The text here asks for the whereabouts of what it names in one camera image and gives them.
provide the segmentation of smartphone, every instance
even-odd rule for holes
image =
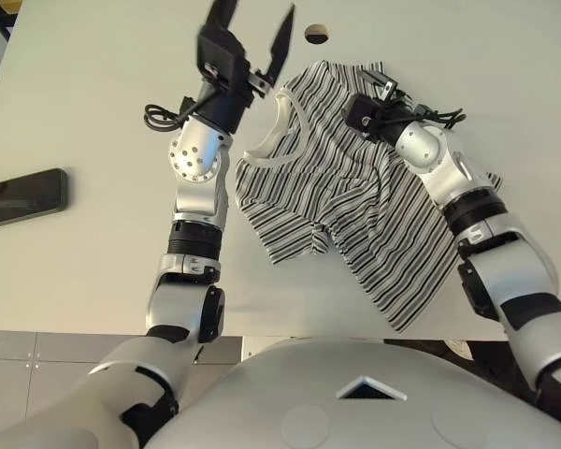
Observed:
[[[53,168],[0,182],[0,226],[66,208],[67,176]]]

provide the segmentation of striped shirt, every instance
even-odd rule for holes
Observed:
[[[286,83],[277,100],[291,106],[287,129],[271,132],[238,162],[237,204],[273,264],[325,253],[332,240],[401,332],[428,305],[457,253],[443,217],[393,148],[362,140],[343,122],[352,94],[379,95],[357,77],[360,68],[381,71],[381,64],[322,61]]]

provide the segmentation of wire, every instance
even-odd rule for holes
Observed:
[[[444,124],[446,129],[452,129],[456,124],[464,121],[467,117],[466,114],[462,113],[462,109],[454,110],[453,112],[443,112],[439,113],[436,110],[427,111],[424,114],[412,114],[408,117],[400,117],[398,119],[386,120],[380,123],[380,126],[385,126],[387,124],[396,123],[411,123],[419,122],[421,120],[428,120],[430,122]]]
[[[185,111],[179,110],[176,114],[162,106],[149,104],[144,108],[143,122],[152,130],[167,133],[180,129],[191,114],[202,108],[209,100],[218,95],[220,91],[214,90],[197,100]]]

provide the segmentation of white robot body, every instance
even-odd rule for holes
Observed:
[[[288,340],[232,369],[148,447],[561,448],[561,424],[432,355]]]

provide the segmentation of white table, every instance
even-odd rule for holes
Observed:
[[[243,0],[232,29],[256,66],[288,2]],[[383,60],[438,109],[463,106],[468,151],[502,173],[502,195],[561,279],[561,0],[297,0],[284,81],[320,59]],[[200,83],[194,36],[209,2],[26,0],[0,69],[0,181],[65,168],[65,212],[0,228],[0,329],[140,333],[175,192],[170,135],[145,103],[176,108]],[[306,42],[323,23],[330,39]],[[256,100],[236,160],[274,123]],[[228,189],[234,192],[234,173]],[[241,257],[240,264],[231,260]],[[225,333],[393,337],[336,253],[272,267],[231,199],[224,233]],[[404,335],[502,339],[452,276]]]

